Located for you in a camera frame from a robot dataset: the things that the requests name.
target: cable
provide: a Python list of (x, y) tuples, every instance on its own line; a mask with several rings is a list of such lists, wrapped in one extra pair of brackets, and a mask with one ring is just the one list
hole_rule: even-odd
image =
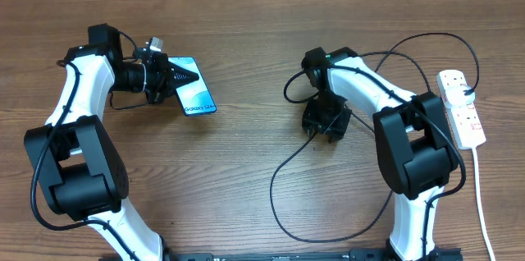
[[(381, 88), (382, 90), (385, 91), (385, 93), (387, 93), (391, 98), (394, 98), (396, 99), (397, 101), (399, 101), (400, 103), (402, 104), (406, 104), (408, 106), (411, 107), (411, 109), (421, 118), (423, 119), (423, 121), (425, 123), (427, 123), (434, 131), (436, 131), (440, 136), (441, 138), (446, 142), (447, 146), (449, 146), (449, 148), (452, 150), (452, 154), (458, 159), (458, 162), (459, 162), (459, 168), (461, 170), (461, 180), (459, 181), (458, 185), (451, 189), (451, 190), (448, 190), (448, 191), (445, 191), (445, 192), (442, 192), (438, 195), (434, 195), (432, 196), (428, 202), (427, 202), (427, 206), (425, 208), (425, 216), (424, 216), (424, 222), (423, 222), (423, 235), (422, 235), (422, 243), (423, 243), (423, 246), (422, 246), (422, 252), (423, 252), (423, 259), (426, 259), (427, 258), (427, 254), (426, 254), (426, 251), (427, 251), (427, 246), (426, 246), (426, 243), (427, 243), (427, 230), (428, 230), (428, 217), (429, 217), (429, 214), (430, 214), (430, 208), (432, 207), (432, 203), (436, 200), (436, 199), (439, 199), (439, 198), (442, 198), (442, 197), (446, 197), (448, 195), (453, 195), (455, 194), (456, 192), (460, 191), (461, 188), (463, 188), (464, 184), (465, 184), (465, 181), (467, 180), (467, 172), (466, 172), (466, 169), (465, 169), (465, 163), (463, 161), (463, 158), (461, 157), (461, 155), (459, 154), (459, 151), (454, 147), (454, 144), (450, 141), (450, 139), (445, 135), (445, 133), (443, 133), (443, 131), (435, 124), (433, 123), (428, 117), (427, 115), (425, 115), (423, 112), (421, 112), (419, 109), (417, 109), (412, 103), (410, 102), (407, 102), (405, 101), (404, 99), (402, 99), (400, 96), (398, 96), (396, 93), (394, 93), (393, 91), (389, 90), (388, 88), (386, 88), (386, 86), (384, 84), (382, 84), (378, 79), (376, 79), (375, 77), (373, 77), (372, 75), (368, 74), (367, 72), (365, 71), (362, 71), (358, 68), (354, 68), (354, 67), (347, 67), (347, 66), (336, 66), (336, 65), (330, 65), (330, 66), (326, 66), (326, 67), (313, 67), (311, 69), (305, 69), (301, 72), (298, 72), (296, 73), (294, 76), (292, 76), (290, 78), (291, 81), (293, 81), (294, 79), (298, 78), (299, 76), (307, 73), (307, 72), (310, 72), (310, 71), (313, 71), (315, 69), (342, 69), (342, 70), (347, 70), (347, 71), (352, 71), (352, 72), (355, 72), (355, 73), (359, 73), (365, 77), (367, 77), (369, 80), (371, 80), (374, 84), (376, 84), (379, 88)], [(283, 229), (283, 231), (290, 237), (292, 237), (292, 235), (288, 232), (288, 231), (285, 231)], [(292, 237), (296, 240), (299, 240), (299, 241), (305, 241), (305, 240), (301, 240), (297, 237)]]
[(479, 163), (477, 161), (477, 151), (476, 148), (472, 148), (472, 158), (474, 160), (474, 181), (476, 186), (476, 203), (477, 203), (477, 213), (479, 214), (479, 222), (482, 225), (482, 234), (483, 240), (485, 240), (486, 249), (489, 251), (489, 256), (491, 261), (495, 261), (494, 251), (492, 250), (491, 241), (489, 236), (486, 233), (485, 227), (485, 217), (483, 216), (483, 207), (482, 207), (482, 193), (479, 183)]
[(392, 47), (390, 49), (390, 51), (388, 51), (388, 53), (379, 61), (379, 64), (377, 64), (376, 72), (379, 69), (379, 67), (381, 67), (383, 62), (385, 62), (385, 60), (388, 58), (388, 56), (390, 56), (392, 54), (392, 52), (395, 50), (395, 48), (397, 48), (400, 44), (402, 44), (405, 41), (410, 40), (410, 39), (415, 39), (415, 38), (418, 38), (418, 37), (428, 36), (428, 35), (446, 35), (446, 36), (451, 36), (451, 37), (453, 37), (455, 39), (459, 39), (462, 43), (464, 43), (467, 46), (468, 50), (470, 50), (470, 53), (472, 54), (472, 57), (474, 58), (474, 61), (476, 63), (476, 83), (474, 84), (474, 86), (471, 89), (469, 89), (469, 90), (467, 90), (465, 92), (465, 95), (470, 95), (470, 94), (474, 93), (474, 90), (476, 89), (477, 84), (479, 83), (479, 61), (477, 60), (476, 53), (474, 52), (474, 49), (470, 45), (470, 43), (468, 43), (465, 39), (462, 39), (460, 36), (458, 36), (456, 34), (451, 34), (451, 33), (448, 33), (448, 32), (427, 32), (427, 33), (424, 33), (424, 34), (412, 35), (412, 36), (410, 36), (410, 37), (408, 37), (406, 39), (401, 40), (400, 42), (396, 43), (394, 45), (394, 47)]
[[(307, 101), (309, 101), (310, 99), (312, 98), (315, 98), (319, 92), (315, 93), (314, 95), (308, 97), (308, 98), (305, 98), (303, 100), (291, 100), (288, 98), (288, 96), (286, 95), (286, 91), (288, 89), (288, 86), (299, 76), (301, 76), (302, 74), (304, 74), (303, 71), (301, 71), (300, 73), (296, 74), (295, 76), (292, 76), (288, 82), (286, 82), (286, 85), (285, 85), (285, 89), (284, 89), (284, 95), (285, 95), (285, 99), (290, 102), (290, 103), (305, 103)], [(366, 126), (372, 133), (374, 133), (374, 129), (369, 126), (363, 119), (361, 119), (360, 117), (358, 117), (357, 115), (355, 115), (355, 113), (352, 112), (352, 115), (359, 121), (361, 122), (364, 126)], [(361, 231), (358, 231), (356, 233), (354, 233), (353, 235), (351, 236), (345, 236), (345, 237), (341, 237), (341, 238), (337, 238), (337, 239), (332, 239), (332, 240), (307, 240), (307, 239), (303, 239), (303, 238), (300, 238), (300, 237), (297, 237), (297, 236), (294, 236), (293, 234), (291, 234), (289, 231), (286, 230), (286, 228), (281, 224), (281, 221), (279, 221), (279, 218), (277, 216), (277, 213), (276, 213), (276, 209), (275, 209), (275, 206), (273, 204), (273, 181), (275, 180), (276, 176), (277, 176), (277, 173), (287, 164), (289, 163), (297, 154), (299, 154), (313, 139), (313, 137), (315, 137), (315, 135), (317, 134), (317, 132), (313, 132), (313, 135), (310, 137), (310, 139), (308, 139), (308, 141), (306, 141), (306, 143), (301, 146), (301, 148), (299, 148), (297, 151), (295, 151), (295, 153), (293, 153), (289, 158), (287, 158), (281, 165), (279, 165), (279, 167), (277, 167), (276, 171), (273, 173), (273, 176), (272, 176), (272, 180), (270, 182), (270, 205), (272, 206), (272, 212), (273, 212), (273, 217), (276, 219), (276, 222), (277, 222), (277, 225), (279, 225), (279, 228), (289, 237), (291, 237), (292, 239), (294, 240), (297, 240), (297, 241), (302, 241), (302, 242), (306, 242), (306, 243), (314, 243), (314, 244), (317, 244), (317, 243), (331, 243), (331, 242), (339, 242), (339, 241), (344, 241), (344, 240), (350, 240), (350, 239), (353, 239), (357, 236), (361, 236), (363, 233), (367, 232), (368, 230), (370, 230), (376, 223), (377, 221), (379, 220), (379, 218), (381, 217), (381, 215), (383, 214), (383, 212), (385, 211), (386, 207), (388, 206), (388, 203), (390, 202), (390, 198), (392, 197), (392, 193), (394, 192), (393, 190), (390, 191), (390, 193), (388, 194), (388, 197), (386, 198), (386, 201), (385, 203), (383, 204), (383, 207), (381, 208), (381, 210), (379, 211), (379, 213), (377, 214), (377, 216), (374, 218), (374, 220), (365, 228), (363, 228)]]
[(161, 90), (161, 87), (163, 87), (164, 85), (167, 84), (167, 81), (166, 81), (166, 76), (165, 75), (162, 75), (162, 78), (161, 80), (158, 82), (158, 85), (157, 87), (155, 87), (155, 90), (153, 91), (153, 94), (151, 94), (151, 96), (154, 96), (153, 98), (148, 98), (148, 103), (149, 104), (154, 104), (155, 103), (155, 100), (157, 99), (156, 96), (158, 96), (158, 92)]
[[(430, 84), (428, 83), (428, 78), (425, 75), (425, 73), (423, 72), (421, 66), (419, 66), (419, 64), (416, 62), (416, 60), (414, 60), (409, 55), (406, 55), (406, 54), (403, 54), (403, 53), (394, 52), (394, 51), (379, 51), (379, 52), (364, 53), (364, 54), (358, 55), (358, 56), (359, 57), (366, 57), (366, 56), (373, 56), (373, 55), (384, 55), (384, 54), (388, 54), (388, 53), (390, 53), (392, 55), (397, 55), (397, 56), (401, 56), (401, 57), (405, 57), (405, 58), (409, 59), (416, 66), (416, 68), (419, 70), (419, 73), (421, 73), (421, 76), (422, 76), (423, 80), (425, 81), (425, 85), (427, 86), (427, 91), (429, 91), (429, 92), (431, 91)], [(380, 62), (377, 65), (375, 72), (377, 72), (379, 70), (379, 68), (381, 67), (381, 64), (382, 63)], [(317, 92), (317, 93), (313, 94), (312, 96), (304, 98), (302, 100), (292, 100), (292, 99), (290, 99), (288, 97), (288, 87), (295, 80), (295, 78), (297, 78), (299, 76), (295, 76), (295, 77), (290, 78), (285, 84), (285, 89), (284, 89), (285, 99), (286, 99), (286, 101), (288, 101), (290, 103), (294, 103), (294, 104), (306, 103), (306, 102), (310, 101), (311, 99), (316, 98), (319, 95), (319, 92)]]
[(57, 66), (60, 66), (62, 68), (66, 68), (66, 61), (64, 61), (64, 60), (57, 60)]
[(133, 47), (135, 49), (135, 52), (134, 52), (134, 57), (123, 57), (122, 59), (123, 60), (128, 60), (128, 59), (134, 59), (132, 62), (127, 62), (127, 64), (131, 64), (131, 63), (135, 63), (139, 60), (139, 47), (137, 46), (137, 44), (135, 43), (135, 41), (128, 35), (128, 34), (125, 34), (124, 32), (122, 31), (119, 31), (118, 32), (119, 34), (122, 34), (122, 36), (124, 36), (125, 38), (127, 38), (131, 44), (133, 44)]
[(276, 171), (273, 173), (273, 176), (272, 176), (272, 181), (270, 181), (270, 205), (272, 206), (272, 212), (273, 212), (273, 217), (276, 219), (276, 222), (277, 222), (277, 225), (279, 225), (279, 227), (281, 228), (281, 230), (289, 237), (293, 238), (294, 240), (297, 240), (297, 241), (302, 241), (302, 242), (306, 242), (306, 243), (310, 243), (310, 244), (320, 244), (320, 243), (331, 243), (331, 242), (338, 242), (338, 241), (344, 241), (344, 240), (350, 240), (350, 239), (353, 239), (354, 237), (357, 237), (357, 236), (361, 236), (363, 233), (367, 232), (368, 230), (370, 230), (370, 228), (372, 228), (376, 222), (379, 220), (379, 218), (381, 217), (381, 215), (383, 214), (383, 212), (385, 211), (386, 209), (386, 206), (388, 205), (388, 203), (390, 202), (390, 197), (392, 196), (392, 190), (390, 191), (390, 193), (388, 194), (388, 198), (386, 199), (386, 202), (385, 204), (383, 205), (383, 207), (381, 208), (381, 211), (379, 211), (379, 213), (377, 214), (376, 218), (372, 221), (372, 223), (370, 223), (367, 227), (365, 227), (364, 229), (362, 229), (361, 231), (358, 231), (356, 233), (354, 233), (353, 235), (351, 236), (346, 236), (346, 237), (341, 237), (341, 238), (337, 238), (337, 239), (333, 239), (333, 240), (306, 240), (306, 239), (303, 239), (303, 238), (300, 238), (300, 237), (297, 237), (297, 236), (294, 236), (293, 234), (291, 234), (290, 232), (288, 232), (286, 230), (285, 227), (283, 227), (283, 225), (281, 224), (281, 221), (279, 221), (279, 218), (277, 216), (277, 213), (276, 213), (276, 208), (273, 204), (273, 181), (276, 179), (276, 176), (277, 176), (277, 173), (287, 164), (289, 163), (297, 154), (299, 154), (301, 151), (303, 151), (303, 149), (313, 140), (313, 138), (316, 136), (317, 132), (313, 132), (312, 136), (310, 136), (310, 138), (308, 139), (308, 141), (306, 141), (303, 146), (301, 146), (299, 149), (297, 149), (297, 151), (294, 152), (294, 154), (292, 154), (289, 158), (287, 158), (283, 163), (281, 163), (281, 165), (279, 165), (279, 167), (277, 167)]
[(374, 129), (371, 126), (369, 126), (363, 119), (361, 119), (361, 117), (358, 117), (354, 112), (352, 112), (352, 116), (355, 117), (355, 119), (357, 119), (359, 122), (361, 122), (363, 126), (366, 126), (370, 131), (372, 131), (372, 133), (375, 133)]
[(130, 105), (130, 106), (124, 106), (121, 108), (114, 108), (113, 107), (113, 92), (109, 92), (109, 106), (114, 110), (126, 110), (126, 109), (132, 109), (132, 108), (139, 108), (145, 105), (149, 104), (149, 99), (151, 97), (151, 94), (149, 93), (149, 90), (145, 89), (144, 92), (146, 93), (146, 103), (136, 104), (136, 105)]
[[(401, 57), (405, 57), (407, 59), (409, 59), (415, 66), (416, 68), (419, 70), (419, 73), (421, 73), (421, 76), (423, 77), (423, 80), (425, 80), (425, 85), (427, 86), (427, 91), (431, 91), (430, 89), (430, 84), (428, 83), (428, 79), (427, 79), (427, 76), (425, 75), (425, 73), (423, 72), (423, 69), (421, 69), (421, 67), (419, 66), (419, 64), (416, 62), (416, 60), (414, 60), (412, 57), (410, 57), (409, 55), (406, 55), (406, 54), (403, 54), (403, 53), (398, 53), (398, 52), (394, 52), (394, 51), (380, 51), (380, 52), (370, 52), (370, 53), (364, 53), (363, 55), (359, 55), (360, 57), (366, 57), (366, 56), (372, 56), (372, 55), (386, 55), (386, 54), (392, 54), (392, 55), (397, 55), (397, 56), (401, 56)], [(376, 67), (376, 70), (375, 72), (377, 72), (379, 70), (379, 67), (381, 67), (381, 63), (379, 63)]]
[(116, 241), (119, 243), (119, 245), (122, 246), (124, 251), (130, 256), (131, 259), (139, 261), (137, 256), (135, 256), (135, 253), (132, 252), (130, 248), (128, 248), (128, 246), (121, 239), (118, 233), (116, 233), (113, 227), (109, 225), (109, 222), (104, 222), (102, 220), (84, 220), (82, 222), (77, 222), (77, 223), (73, 223), (73, 224), (69, 224), (65, 226), (55, 226), (47, 222), (39, 212), (39, 208), (36, 203), (36, 185), (38, 184), (38, 181), (39, 181), (39, 175), (40, 175), (40, 170), (42, 169), (42, 166), (43, 166), (43, 160), (45, 159), (45, 156), (49, 149), (49, 145), (51, 144), (51, 141), (53, 140), (54, 135), (57, 133), (58, 127), (60, 127), (60, 125), (64, 122), (64, 120), (66, 119), (67, 113), (69, 113), (71, 109), (71, 105), (73, 104), (73, 99), (76, 96), (76, 91), (78, 90), (79, 84), (80, 84), (79, 69), (73, 63), (70, 63), (70, 62), (65, 63), (65, 65), (69, 65), (75, 70), (75, 83), (73, 84), (73, 89), (71, 90), (71, 94), (69, 98), (67, 99), (67, 103), (64, 106), (64, 111), (62, 112), (61, 116), (58, 118), (55, 126), (52, 127), (51, 131), (49, 132), (48, 138), (43, 144), (42, 151), (40, 152), (40, 155), (39, 155), (39, 160), (34, 168), (33, 177), (31, 179), (31, 191), (30, 191), (31, 210), (33, 211), (33, 215), (36, 218), (36, 220), (43, 227), (46, 227), (47, 229), (52, 230), (52, 231), (66, 231), (66, 230), (75, 229), (78, 227), (84, 227), (84, 226), (91, 225), (91, 224), (101, 225), (103, 229), (109, 230), (109, 232), (113, 235), (113, 237), (115, 237)]

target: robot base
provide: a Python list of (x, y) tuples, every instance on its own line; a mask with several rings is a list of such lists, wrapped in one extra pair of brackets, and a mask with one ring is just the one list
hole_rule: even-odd
[[(349, 253), (283, 253), (283, 254), (173, 254), (165, 255), (164, 261), (400, 261), (392, 254), (390, 242), (386, 249), (351, 249)], [(463, 261), (461, 249), (442, 250), (435, 248), (428, 261)], [(120, 258), (99, 261), (121, 261)]]

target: wooden table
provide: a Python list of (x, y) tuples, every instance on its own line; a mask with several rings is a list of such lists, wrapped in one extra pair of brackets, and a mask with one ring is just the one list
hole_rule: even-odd
[[(272, 173), (307, 139), (300, 128), (304, 106), (287, 103), (283, 85), (299, 71), (304, 53), (318, 46), (365, 53), (421, 32), (463, 36), (481, 62), (476, 104), (488, 140), (479, 148), (487, 229), (499, 260), (523, 259), (525, 0), (0, 0), (0, 259), (95, 260), (113, 253), (88, 228), (54, 232), (33, 219), (33, 170), (22, 143), (25, 131), (41, 126), (57, 104), (65, 72), (55, 61), (86, 44), (87, 27), (103, 22), (138, 43), (158, 36), (167, 53), (195, 57), (218, 105), (216, 114), (192, 118), (174, 98), (104, 114), (129, 173), (132, 202), (181, 253), (382, 247), (393, 226), (392, 204), (368, 233), (341, 243), (300, 243), (277, 226), (268, 198)], [(472, 56), (455, 39), (416, 39), (399, 51), (420, 61), (435, 91), (434, 77), (444, 69), (475, 80)], [(402, 88), (424, 91), (421, 76), (402, 58), (389, 59), (380, 73)], [(312, 91), (304, 78), (290, 94)], [(115, 102), (143, 97), (118, 94)], [(282, 170), (275, 200), (286, 227), (326, 239), (352, 234), (375, 217), (389, 189), (372, 138), (353, 119), (341, 142), (318, 136)], [(471, 154), (462, 155), (468, 181), (440, 201), (435, 239), (442, 247), (461, 247), (467, 260), (488, 260)], [(458, 179), (456, 171), (450, 186)], [(50, 221), (69, 222), (48, 211), (40, 192), (39, 205)]]

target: extension socket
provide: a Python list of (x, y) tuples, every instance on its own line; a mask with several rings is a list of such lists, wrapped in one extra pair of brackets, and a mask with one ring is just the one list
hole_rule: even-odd
[[(473, 149), (479, 144), (485, 143), (485, 133), (477, 116), (473, 98), (466, 98), (468, 101), (463, 105), (452, 104), (447, 99), (447, 95), (449, 98), (453, 98), (455, 94), (463, 94), (463, 90), (458, 90), (458, 87), (468, 89), (463, 72), (457, 70), (442, 71), (436, 79), (458, 148)], [(456, 100), (464, 98), (464, 96), (455, 97), (457, 97)]]

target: white plastic arm link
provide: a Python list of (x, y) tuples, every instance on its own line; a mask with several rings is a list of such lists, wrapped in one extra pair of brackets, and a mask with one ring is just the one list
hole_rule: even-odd
[[(390, 234), (390, 244), (403, 261), (419, 260), (423, 256), (423, 220), (425, 219), (427, 201), (432, 196), (443, 192), (444, 188), (436, 186), (423, 191), (414, 200), (410, 200), (404, 195), (395, 194), (395, 220), (394, 229)], [(432, 238), (432, 232), (434, 231), (434, 219), (438, 201), (436, 199), (432, 202), (434, 208), (430, 209), (428, 215), (427, 254), (436, 247)]]
[[(335, 65), (358, 68), (361, 71), (367, 72), (406, 101), (410, 101), (412, 96), (415, 95), (412, 92), (396, 87), (379, 76), (376, 72), (368, 68), (361, 57), (348, 57), (337, 62)], [(379, 88), (366, 76), (353, 71), (329, 69), (328, 83), (334, 94), (347, 99), (355, 108), (367, 113), (371, 119), (372, 114), (380, 112), (383, 108), (395, 108), (401, 104), (399, 101), (391, 98), (383, 89)]]
[[(72, 63), (80, 71), (80, 83), (76, 96), (73, 99), (71, 110), (63, 123), (74, 122), (79, 117), (90, 117), (94, 114), (98, 115), (98, 118), (102, 121), (107, 93), (115, 83), (115, 74), (109, 61), (106, 56), (87, 55), (75, 58)], [(51, 124), (55, 126), (57, 124), (58, 118), (62, 115), (67, 99), (73, 90), (75, 70), (69, 65), (66, 65), (66, 70), (66, 84), (55, 111), (46, 120), (46, 125)]]
[[(102, 220), (109, 222), (124, 243), (135, 252), (140, 261), (162, 261), (162, 240), (160, 235), (153, 232), (144, 223), (129, 198), (123, 199), (121, 210), (118, 213), (111, 211), (94, 214), (89, 220)], [(90, 225), (107, 241), (121, 256), (122, 260), (130, 260), (130, 256), (116, 241), (111, 232), (104, 230), (101, 225)]]

